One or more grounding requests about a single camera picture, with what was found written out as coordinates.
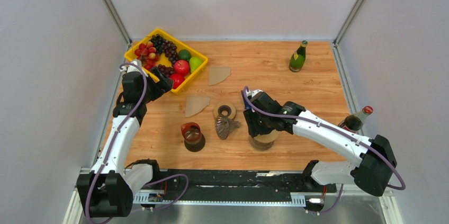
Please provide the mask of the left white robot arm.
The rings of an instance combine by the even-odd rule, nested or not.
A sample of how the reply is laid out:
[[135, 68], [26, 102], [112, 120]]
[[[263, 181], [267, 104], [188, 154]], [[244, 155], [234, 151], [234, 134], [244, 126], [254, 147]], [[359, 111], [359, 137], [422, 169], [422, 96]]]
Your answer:
[[173, 81], [159, 68], [150, 71], [155, 82], [138, 65], [125, 63], [122, 93], [113, 110], [113, 126], [98, 160], [88, 173], [80, 174], [76, 187], [86, 218], [126, 217], [130, 214], [133, 197], [145, 185], [156, 189], [162, 175], [155, 160], [139, 160], [130, 171], [124, 165], [135, 135], [147, 112], [147, 103], [154, 101], [173, 87]]

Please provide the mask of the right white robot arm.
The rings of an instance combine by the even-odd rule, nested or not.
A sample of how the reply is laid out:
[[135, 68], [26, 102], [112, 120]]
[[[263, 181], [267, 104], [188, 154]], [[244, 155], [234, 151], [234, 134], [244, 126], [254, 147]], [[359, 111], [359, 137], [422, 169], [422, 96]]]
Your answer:
[[303, 186], [315, 191], [327, 184], [354, 184], [372, 196], [387, 188], [404, 190], [397, 161], [387, 138], [370, 138], [348, 131], [314, 115], [294, 102], [280, 105], [262, 90], [241, 91], [250, 140], [256, 148], [270, 148], [281, 132], [310, 139], [345, 158], [343, 162], [310, 161]]

